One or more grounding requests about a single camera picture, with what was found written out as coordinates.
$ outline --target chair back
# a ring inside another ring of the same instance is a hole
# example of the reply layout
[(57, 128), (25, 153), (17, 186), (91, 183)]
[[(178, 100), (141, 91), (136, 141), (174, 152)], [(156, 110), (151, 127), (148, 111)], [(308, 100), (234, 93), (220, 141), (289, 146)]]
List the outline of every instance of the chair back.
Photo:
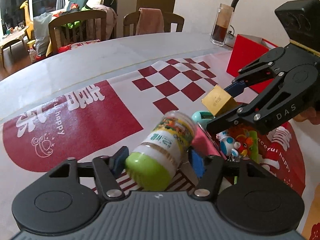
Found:
[[(177, 23), (176, 32), (182, 32), (184, 18), (180, 15), (168, 12), (162, 12), (163, 22), (164, 22), (164, 32), (169, 33), (171, 32), (171, 24)], [(137, 24), (139, 21), (140, 12), (133, 12), (129, 13), (124, 16), (123, 19), (123, 36), (128, 37), (130, 36), (130, 25), (133, 24), (133, 35), (136, 35)]]
[[(66, 46), (76, 42), (91, 40), (89, 37), (93, 37), (93, 39), (96, 40), (97, 39), (96, 19), (101, 20), (100, 40), (105, 41), (106, 40), (106, 18), (107, 18), (107, 14), (105, 11), (87, 10), (87, 11), (68, 13), (52, 20), (49, 23), (49, 35), (51, 39), (53, 52), (57, 52), (58, 50), (57, 40), (56, 40), (57, 32), (60, 34), (61, 46)], [(75, 27), (75, 22), (80, 22), (79, 35), (76, 35), (77, 27)], [(69, 23), (72, 24), (71, 30), (67, 27)]]

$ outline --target yellow giraffe toy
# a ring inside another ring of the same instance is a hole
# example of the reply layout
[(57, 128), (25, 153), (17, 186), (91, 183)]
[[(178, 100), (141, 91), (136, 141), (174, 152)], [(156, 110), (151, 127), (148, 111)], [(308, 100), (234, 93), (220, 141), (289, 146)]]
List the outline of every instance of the yellow giraffe toy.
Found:
[(28, 10), (28, 0), (23, 2), (20, 6), (20, 9), (24, 8), (24, 17), (26, 20), (26, 25), (29, 26), (27, 29), (28, 39), (31, 40), (31, 32), (33, 31), (33, 21), (30, 19), (29, 10)]

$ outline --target cushion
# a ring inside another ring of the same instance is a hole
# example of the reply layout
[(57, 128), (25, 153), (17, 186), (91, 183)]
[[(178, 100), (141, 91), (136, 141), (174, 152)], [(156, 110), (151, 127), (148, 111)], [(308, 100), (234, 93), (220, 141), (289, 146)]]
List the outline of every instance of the cushion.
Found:
[(88, 0), (69, 0), (69, 4), (67, 7), (67, 11), (70, 10), (70, 7), (73, 3), (76, 3), (79, 6), (79, 9), (81, 9), (82, 7), (84, 7), (87, 4)]
[(66, 4), (66, 5), (64, 6), (64, 9), (67, 9), (70, 2), (69, 2), (69, 0), (64, 0), (64, 1), (65, 1), (65, 4)]

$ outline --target gold box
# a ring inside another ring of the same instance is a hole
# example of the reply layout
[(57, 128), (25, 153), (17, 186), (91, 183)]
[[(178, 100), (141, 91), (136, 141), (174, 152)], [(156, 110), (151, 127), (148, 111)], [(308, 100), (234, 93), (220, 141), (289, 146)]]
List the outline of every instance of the gold box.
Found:
[(238, 105), (233, 97), (218, 85), (216, 85), (201, 102), (214, 116), (219, 116)]

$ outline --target white chinese characters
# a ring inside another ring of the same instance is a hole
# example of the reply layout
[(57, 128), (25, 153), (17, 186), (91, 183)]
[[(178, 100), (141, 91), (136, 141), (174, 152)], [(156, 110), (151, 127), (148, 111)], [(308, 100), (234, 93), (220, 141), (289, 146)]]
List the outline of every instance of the white chinese characters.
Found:
[(100, 93), (100, 88), (95, 85), (86, 86), (82, 89), (65, 94), (68, 103), (68, 110), (72, 111), (79, 107), (85, 108), (93, 101), (102, 101), (105, 96)]
[(292, 138), (291, 133), (283, 126), (279, 126), (276, 129), (276, 132), (275, 132), (271, 142), (277, 142), (277, 143), (281, 144), (283, 149), (285, 151), (287, 151), (288, 148), (290, 147), (291, 138)]
[(17, 132), (17, 137), (21, 137), (24, 132), (26, 131), (27, 127), (28, 127), (28, 132), (32, 132), (34, 130), (34, 128), (36, 127), (35, 125), (35, 120), (36, 118), (38, 118), (38, 120), (41, 123), (44, 123), (46, 121), (46, 117), (45, 115), (42, 113), (42, 106), (37, 106), (29, 111), (27, 111), (25, 114), (22, 114), (19, 119), (16, 122), (16, 127), (19, 128), (18, 132)]

